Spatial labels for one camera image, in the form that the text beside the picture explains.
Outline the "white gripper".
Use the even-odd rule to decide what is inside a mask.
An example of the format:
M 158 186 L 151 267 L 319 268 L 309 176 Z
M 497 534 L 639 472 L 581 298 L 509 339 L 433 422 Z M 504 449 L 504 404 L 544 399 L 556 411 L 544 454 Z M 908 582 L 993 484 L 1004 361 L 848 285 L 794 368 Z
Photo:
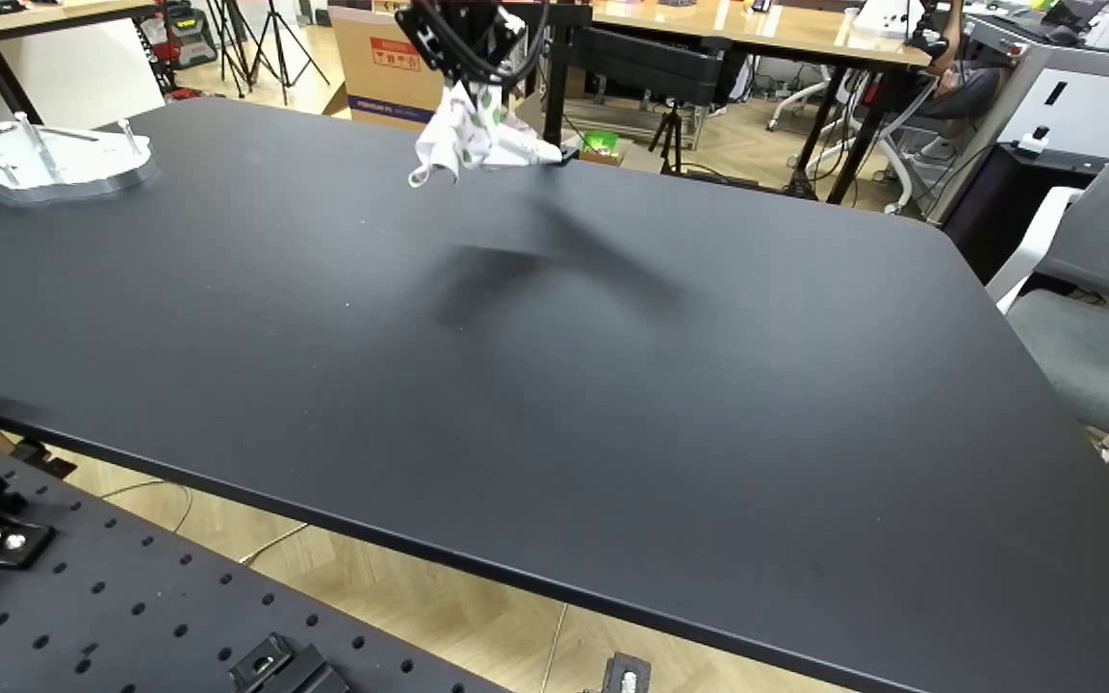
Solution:
M 528 21 L 501 0 L 410 0 L 397 28 L 449 81 L 518 84 L 535 62 Z

